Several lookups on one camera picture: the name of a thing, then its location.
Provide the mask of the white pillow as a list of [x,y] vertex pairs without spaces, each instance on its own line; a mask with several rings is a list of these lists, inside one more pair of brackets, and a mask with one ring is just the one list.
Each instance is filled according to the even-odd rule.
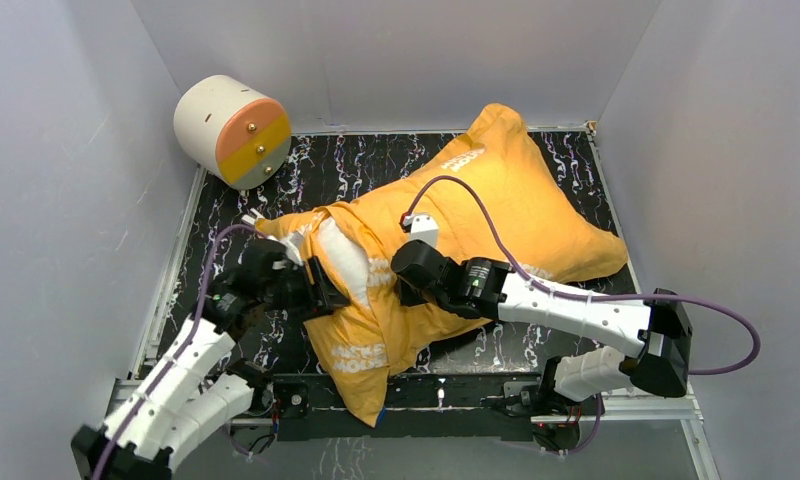
[[369,306],[369,263],[365,250],[349,239],[332,217],[306,224],[282,237],[298,256],[318,256],[327,271],[334,272],[352,301]]

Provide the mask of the blue and yellow pillowcase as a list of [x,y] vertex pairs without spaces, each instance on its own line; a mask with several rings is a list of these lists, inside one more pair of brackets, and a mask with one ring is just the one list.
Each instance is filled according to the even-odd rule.
[[390,376],[413,367],[429,344],[480,327],[431,304],[401,305],[390,261],[407,239],[399,221],[408,210],[435,219],[437,248],[456,261],[513,256],[528,273],[559,283],[607,277],[628,261],[623,240],[571,205],[523,118],[501,104],[486,106],[464,134],[404,179],[351,202],[261,220],[262,232],[282,238],[332,217],[365,250],[370,305],[352,301],[327,271],[351,305],[305,327],[345,407],[368,426],[377,424]]

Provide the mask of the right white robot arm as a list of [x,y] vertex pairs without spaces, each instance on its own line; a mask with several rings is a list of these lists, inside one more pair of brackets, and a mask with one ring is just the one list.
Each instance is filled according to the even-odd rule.
[[405,243],[391,269],[405,306],[430,303],[467,320],[537,324],[598,341],[593,351],[546,364],[539,399],[553,414],[615,389],[664,398],[688,391],[692,327],[675,294],[599,294],[524,278],[507,262],[458,263],[421,240]]

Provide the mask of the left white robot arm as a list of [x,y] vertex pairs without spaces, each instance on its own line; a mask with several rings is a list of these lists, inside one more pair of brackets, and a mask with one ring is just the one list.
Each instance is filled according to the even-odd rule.
[[266,311],[305,322],[349,306],[321,262],[300,258],[288,243],[259,239],[241,264],[207,275],[191,314],[141,384],[99,427],[71,440],[83,479],[169,479],[205,439],[247,414],[278,418],[287,392],[272,374],[237,360],[216,380],[208,373]]

